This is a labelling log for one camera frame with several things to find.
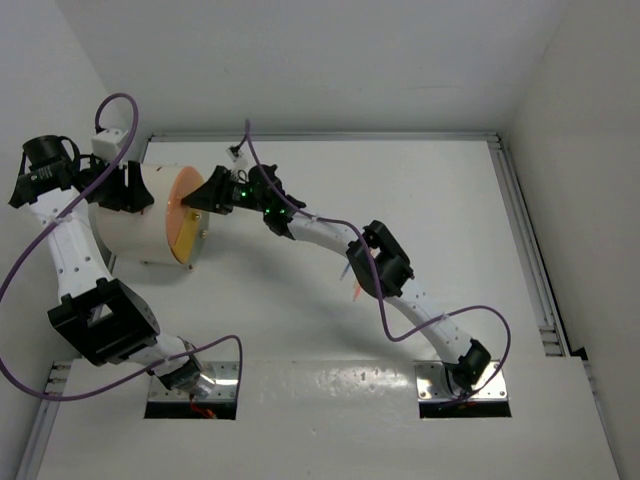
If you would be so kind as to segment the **cylindrical beige drawer container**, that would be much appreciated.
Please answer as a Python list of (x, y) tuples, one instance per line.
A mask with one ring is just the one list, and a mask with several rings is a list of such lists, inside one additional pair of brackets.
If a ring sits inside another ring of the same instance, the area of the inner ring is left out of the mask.
[(182, 199), (204, 184), (203, 177), (191, 166), (135, 162), (133, 167), (153, 203), (135, 213), (97, 208), (97, 234), (117, 257), (193, 269), (208, 234), (209, 214)]

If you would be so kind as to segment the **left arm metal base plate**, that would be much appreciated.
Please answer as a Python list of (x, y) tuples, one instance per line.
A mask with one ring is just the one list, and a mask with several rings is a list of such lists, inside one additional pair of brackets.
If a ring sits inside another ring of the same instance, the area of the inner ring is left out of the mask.
[[(204, 361), (203, 373), (198, 385), (198, 402), (230, 403), (237, 399), (239, 363), (237, 361)], [(147, 400), (155, 403), (188, 403), (191, 398), (182, 390), (167, 390), (162, 383), (152, 377)]]

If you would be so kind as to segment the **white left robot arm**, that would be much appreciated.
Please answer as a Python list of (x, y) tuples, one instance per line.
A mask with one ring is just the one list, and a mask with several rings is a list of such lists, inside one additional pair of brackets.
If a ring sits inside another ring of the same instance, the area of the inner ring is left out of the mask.
[(9, 203), (27, 206), (41, 227), (53, 229), (46, 241), (59, 302), (47, 315), (59, 335), (95, 366), (135, 363), (166, 389), (205, 398), (216, 382), (194, 345), (162, 331), (148, 303), (112, 274), (100, 252), (106, 246), (138, 262), (192, 267), (208, 215), (181, 201), (204, 179), (190, 166), (128, 161), (80, 199), (122, 151), (125, 135), (122, 129), (103, 131), (89, 155), (63, 136), (27, 141)]

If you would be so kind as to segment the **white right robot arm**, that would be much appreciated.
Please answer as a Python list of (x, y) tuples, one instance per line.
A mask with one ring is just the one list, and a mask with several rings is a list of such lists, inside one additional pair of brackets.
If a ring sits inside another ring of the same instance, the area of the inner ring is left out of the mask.
[(491, 361), (491, 354), (453, 318), (473, 311), (473, 306), (445, 313), (431, 304), (415, 280), (410, 259), (386, 225), (372, 221), (362, 230), (337, 219), (314, 217), (306, 204), (287, 194), (275, 175), (275, 165), (252, 167), (247, 179), (238, 180), (223, 167), (181, 200), (185, 206), (220, 215), (234, 208), (257, 211), (274, 234), (308, 242), (335, 252), (348, 260), (358, 285), (379, 303), (388, 303), (414, 325), (409, 332), (394, 336), (382, 313), (388, 339), (401, 342), (420, 333), (435, 348), (451, 382), (470, 396)]

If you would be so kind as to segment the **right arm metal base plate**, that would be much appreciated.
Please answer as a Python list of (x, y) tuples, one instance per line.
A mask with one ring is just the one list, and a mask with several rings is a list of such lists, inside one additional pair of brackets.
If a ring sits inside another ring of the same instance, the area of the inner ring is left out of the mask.
[(414, 368), (418, 401), (420, 404), (437, 404), (462, 398), (470, 402), (508, 402), (506, 381), (498, 366), (498, 361), (491, 361), (472, 386), (473, 394), (465, 395), (461, 387), (454, 385), (442, 362), (418, 362)]

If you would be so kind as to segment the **blue clear pen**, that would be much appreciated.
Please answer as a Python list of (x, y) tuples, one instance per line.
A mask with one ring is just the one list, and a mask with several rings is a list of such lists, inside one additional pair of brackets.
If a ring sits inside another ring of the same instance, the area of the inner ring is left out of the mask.
[(339, 280), (340, 280), (340, 281), (342, 281), (342, 280), (345, 278), (345, 276), (347, 275), (347, 273), (349, 272), (349, 270), (350, 270), (350, 265), (349, 265), (349, 264), (347, 264), (347, 265), (344, 267), (344, 269), (342, 270), (342, 272), (340, 273), (340, 276), (339, 276)]

